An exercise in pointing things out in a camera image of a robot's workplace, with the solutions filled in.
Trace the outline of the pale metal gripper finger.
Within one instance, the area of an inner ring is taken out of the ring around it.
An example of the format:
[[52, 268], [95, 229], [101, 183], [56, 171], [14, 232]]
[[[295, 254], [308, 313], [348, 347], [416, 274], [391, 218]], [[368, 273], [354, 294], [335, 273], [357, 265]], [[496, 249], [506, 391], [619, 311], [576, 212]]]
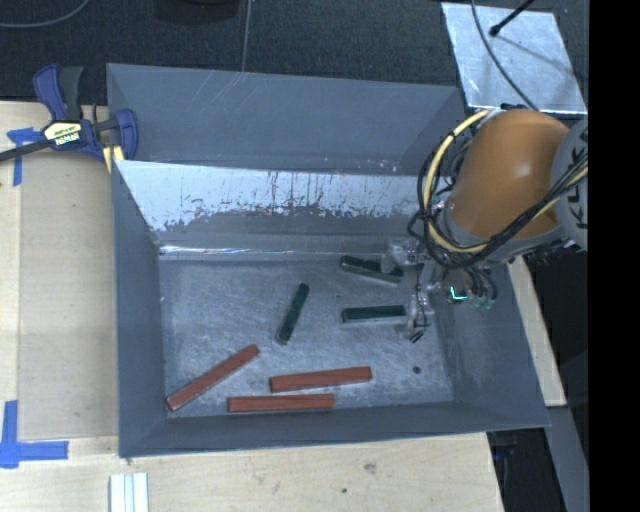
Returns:
[[423, 248], [415, 239], [394, 240], [381, 258], [381, 272], [393, 279], [420, 278], [423, 272]]
[[415, 292], [407, 308], [404, 336], [408, 341], [419, 341], [431, 328], [434, 309], [427, 295]]

